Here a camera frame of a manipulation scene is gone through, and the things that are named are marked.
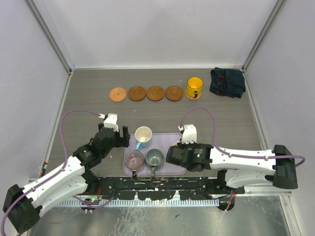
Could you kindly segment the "brown wooden coaster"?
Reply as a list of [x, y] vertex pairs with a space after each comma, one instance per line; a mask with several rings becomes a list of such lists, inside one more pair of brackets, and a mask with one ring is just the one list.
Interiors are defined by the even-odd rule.
[[128, 97], [132, 101], [141, 101], [146, 97], [146, 90], [142, 86], [133, 86], [128, 91]]
[[165, 90], [165, 96], [170, 101], [179, 101], [183, 98], [183, 89], [179, 86], [169, 86]]
[[164, 98], [164, 89], [160, 86], [151, 86], [147, 89], [146, 96], [151, 101], [160, 101]]

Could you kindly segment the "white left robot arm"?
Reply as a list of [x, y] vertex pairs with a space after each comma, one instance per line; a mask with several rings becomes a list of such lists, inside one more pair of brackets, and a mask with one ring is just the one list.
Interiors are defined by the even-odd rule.
[[113, 148], [129, 146], [128, 127], [120, 131], [117, 125], [100, 124], [90, 141], [79, 147], [64, 163], [45, 176], [23, 186], [11, 186], [3, 204], [4, 217], [17, 233], [31, 229], [51, 208], [69, 197], [97, 192], [99, 179], [91, 168], [100, 164]]

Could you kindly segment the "purple glass mug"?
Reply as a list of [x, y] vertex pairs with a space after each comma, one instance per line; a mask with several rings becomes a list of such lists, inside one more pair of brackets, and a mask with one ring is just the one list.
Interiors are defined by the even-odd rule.
[[142, 153], [139, 151], [130, 151], [125, 156], [125, 166], [131, 171], [133, 178], [144, 169], [145, 167], [145, 158]]

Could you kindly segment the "woven rattan coaster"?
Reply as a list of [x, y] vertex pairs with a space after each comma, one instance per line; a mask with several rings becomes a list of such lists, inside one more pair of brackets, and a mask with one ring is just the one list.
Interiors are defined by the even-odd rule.
[[187, 97], [188, 99], [190, 99], [190, 100], [197, 100], [197, 99], [199, 99], [199, 98], [201, 97], [201, 95], [202, 95], [202, 93], [201, 93], [201, 92], [199, 93], [197, 90], [192, 90], [192, 92], [194, 93], [194, 96], [189, 96], [188, 91], [185, 90], [185, 95], [186, 95], [186, 97]]
[[122, 87], [113, 88], [109, 93], [109, 98], [113, 102], [121, 102], [126, 98], [126, 96], [127, 96], [127, 92]]

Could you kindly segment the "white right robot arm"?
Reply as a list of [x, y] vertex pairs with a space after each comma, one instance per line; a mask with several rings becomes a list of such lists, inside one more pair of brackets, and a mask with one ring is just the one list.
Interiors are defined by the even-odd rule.
[[190, 172], [217, 169], [216, 188], [226, 194], [246, 185], [272, 183], [281, 189], [297, 189], [295, 160], [283, 145], [248, 151], [207, 144], [180, 144], [168, 149], [166, 162]]

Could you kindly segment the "light blue mug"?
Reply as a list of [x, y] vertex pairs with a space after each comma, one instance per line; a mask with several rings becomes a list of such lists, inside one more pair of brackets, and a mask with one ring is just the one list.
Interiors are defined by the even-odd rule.
[[141, 126], [135, 131], [135, 138], [137, 140], [136, 150], [147, 148], [152, 143], [153, 133], [149, 127]]

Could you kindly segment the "grey-green ceramic mug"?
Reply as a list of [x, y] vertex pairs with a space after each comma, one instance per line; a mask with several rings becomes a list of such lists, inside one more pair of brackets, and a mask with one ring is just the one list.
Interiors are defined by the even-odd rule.
[[151, 149], [146, 154], [145, 163], [151, 171], [151, 177], [154, 177], [164, 165], [164, 155], [159, 149]]

